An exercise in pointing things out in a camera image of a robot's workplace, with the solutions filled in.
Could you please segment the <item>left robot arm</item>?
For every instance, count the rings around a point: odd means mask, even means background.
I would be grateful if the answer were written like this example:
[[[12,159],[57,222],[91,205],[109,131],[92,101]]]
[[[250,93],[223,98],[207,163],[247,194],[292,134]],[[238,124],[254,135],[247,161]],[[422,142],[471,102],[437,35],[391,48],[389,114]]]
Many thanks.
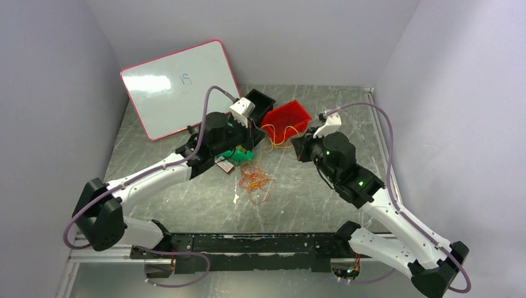
[[[265,132],[253,122],[240,124],[232,115],[208,114],[199,131],[161,161],[127,177],[107,183],[94,178],[86,183],[72,214],[86,237],[87,246],[104,251],[117,243],[143,246],[156,258],[171,252],[168,231],[157,220],[143,221],[124,215],[124,208],[173,185],[190,181],[212,168],[222,153],[253,149]]]

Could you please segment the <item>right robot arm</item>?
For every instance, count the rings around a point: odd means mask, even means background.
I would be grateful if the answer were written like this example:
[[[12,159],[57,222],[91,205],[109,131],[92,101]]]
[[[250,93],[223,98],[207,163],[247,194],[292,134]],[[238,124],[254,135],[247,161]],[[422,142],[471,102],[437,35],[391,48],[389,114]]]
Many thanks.
[[[312,162],[339,197],[378,220],[396,238],[389,240],[347,223],[337,231],[335,250],[343,257],[354,252],[381,261],[407,276],[426,297],[443,297],[463,269],[469,249],[450,242],[391,199],[385,183],[356,160],[356,149],[340,132],[316,138],[312,132],[293,138],[298,161]]]

